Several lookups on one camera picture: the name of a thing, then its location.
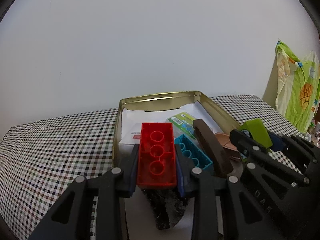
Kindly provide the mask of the green toy brick with football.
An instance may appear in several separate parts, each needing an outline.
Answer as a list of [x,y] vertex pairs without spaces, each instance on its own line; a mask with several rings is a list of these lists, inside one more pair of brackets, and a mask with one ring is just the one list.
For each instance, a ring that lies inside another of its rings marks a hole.
[[273,143],[261,119],[253,119],[244,122],[239,131],[245,133],[248,137],[269,149]]

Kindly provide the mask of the blue toy brick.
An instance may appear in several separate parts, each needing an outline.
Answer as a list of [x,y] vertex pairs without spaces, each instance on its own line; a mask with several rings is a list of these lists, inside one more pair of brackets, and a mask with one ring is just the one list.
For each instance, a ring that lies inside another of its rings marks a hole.
[[195,167],[214,174],[213,162],[207,155],[187,136],[180,135],[175,139],[175,144],[180,146],[183,156],[191,159]]

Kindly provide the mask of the copper embossed tile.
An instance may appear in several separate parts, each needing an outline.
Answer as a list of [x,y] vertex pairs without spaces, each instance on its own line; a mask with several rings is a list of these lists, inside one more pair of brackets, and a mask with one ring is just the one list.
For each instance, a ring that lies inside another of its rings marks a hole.
[[225,152],[227,153],[229,159],[233,161],[241,161],[241,156],[237,148],[231,143],[229,139],[229,135],[224,133],[215,133],[215,136],[220,143],[220,145],[223,147]]

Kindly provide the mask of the brown chocolate bar block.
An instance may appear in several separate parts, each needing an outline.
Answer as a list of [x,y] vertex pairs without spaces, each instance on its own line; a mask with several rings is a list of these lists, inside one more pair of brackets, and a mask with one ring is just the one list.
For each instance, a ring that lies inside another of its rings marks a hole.
[[199,142],[199,145],[213,162],[214,176],[226,178],[234,168],[215,134],[202,119],[194,120],[193,128],[194,135]]

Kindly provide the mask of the sequined black hair accessory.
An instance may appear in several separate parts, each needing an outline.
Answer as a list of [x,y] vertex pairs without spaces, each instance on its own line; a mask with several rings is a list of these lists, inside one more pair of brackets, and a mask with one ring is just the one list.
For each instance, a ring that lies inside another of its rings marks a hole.
[[175,227],[183,218],[190,203],[189,197],[182,197],[178,189],[141,189],[150,204],[158,230]]

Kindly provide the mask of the red toy brick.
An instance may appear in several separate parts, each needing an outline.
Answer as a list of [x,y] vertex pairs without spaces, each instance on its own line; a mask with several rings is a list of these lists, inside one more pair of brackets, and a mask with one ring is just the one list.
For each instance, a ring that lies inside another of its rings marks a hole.
[[177,185],[176,152],[171,123],[142,123],[137,186],[168,189]]

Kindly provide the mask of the green dental floss box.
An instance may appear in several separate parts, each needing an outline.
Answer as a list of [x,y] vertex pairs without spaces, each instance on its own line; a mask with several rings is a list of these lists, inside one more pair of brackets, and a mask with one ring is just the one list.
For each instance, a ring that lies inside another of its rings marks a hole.
[[166,119],[167,123],[172,124],[174,137],[178,138],[185,135],[189,139],[195,140],[193,121],[195,118],[187,112],[181,112]]

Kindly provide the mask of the white and tan carton box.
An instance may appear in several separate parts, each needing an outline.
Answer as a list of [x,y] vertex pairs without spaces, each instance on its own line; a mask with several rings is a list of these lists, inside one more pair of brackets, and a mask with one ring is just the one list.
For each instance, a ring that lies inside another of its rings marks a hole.
[[131,154],[135,144],[140,143],[141,123],[135,123],[119,142],[121,154]]

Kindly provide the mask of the green patterned plastic bag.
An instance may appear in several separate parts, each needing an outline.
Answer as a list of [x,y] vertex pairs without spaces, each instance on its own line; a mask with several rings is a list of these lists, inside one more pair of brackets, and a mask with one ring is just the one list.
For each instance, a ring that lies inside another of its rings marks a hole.
[[276,45],[276,110],[305,133],[319,108],[319,59],[312,51],[299,59],[282,41]]

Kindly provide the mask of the white paper liner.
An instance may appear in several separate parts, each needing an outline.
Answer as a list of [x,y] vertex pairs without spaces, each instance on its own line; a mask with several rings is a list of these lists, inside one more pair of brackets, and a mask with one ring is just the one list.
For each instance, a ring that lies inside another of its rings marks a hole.
[[[133,111],[124,109],[122,111],[122,137],[132,128],[135,123],[144,122],[166,122],[166,119],[181,112],[187,112],[195,119],[203,119],[213,133],[220,132],[221,128],[211,119],[201,104],[190,103],[179,109],[167,111],[165,113]],[[149,202],[137,188],[133,196],[125,200],[125,210],[129,225],[130,239],[190,239],[193,223],[194,201],[190,203],[183,218],[179,223],[168,230],[158,230]]]

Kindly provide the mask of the checkered tablecloth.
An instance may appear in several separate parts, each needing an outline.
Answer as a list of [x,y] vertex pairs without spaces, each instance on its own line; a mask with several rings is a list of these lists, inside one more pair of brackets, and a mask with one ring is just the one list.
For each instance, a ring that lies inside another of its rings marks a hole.
[[[255,95],[210,98],[226,133],[261,119],[284,135],[298,129]],[[10,128],[1,139],[1,218],[15,239],[27,239],[72,180],[102,175],[112,167],[118,108],[40,120]]]

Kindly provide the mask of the gold metal tin box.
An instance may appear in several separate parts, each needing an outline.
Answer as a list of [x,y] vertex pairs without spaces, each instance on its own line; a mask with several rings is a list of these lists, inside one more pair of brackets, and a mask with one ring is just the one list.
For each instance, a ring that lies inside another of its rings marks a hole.
[[[121,184],[124,190],[128,192],[125,197],[130,198],[136,187],[137,179],[137,153],[130,153],[125,155],[121,153],[118,143],[122,137],[122,111],[123,109],[133,111],[146,111],[165,113],[167,111],[179,109],[182,106],[190,103],[198,102],[202,105],[204,111],[206,111],[211,119],[223,118],[223,114],[218,112],[217,105],[208,98],[205,94],[199,91],[189,92],[170,92],[170,93],[159,93],[151,95],[137,96],[127,99],[122,99],[119,102],[118,114],[116,118],[116,126],[114,130],[114,143],[113,143],[113,164],[121,165],[125,158],[130,157],[132,159],[132,167],[124,167],[124,182]],[[213,199],[209,202],[212,204],[208,210],[208,215],[213,221],[200,220],[204,215],[199,212],[195,212],[194,215],[199,215],[199,218],[194,218],[193,221],[193,234],[192,239],[218,239],[218,218],[215,217],[216,202]]]

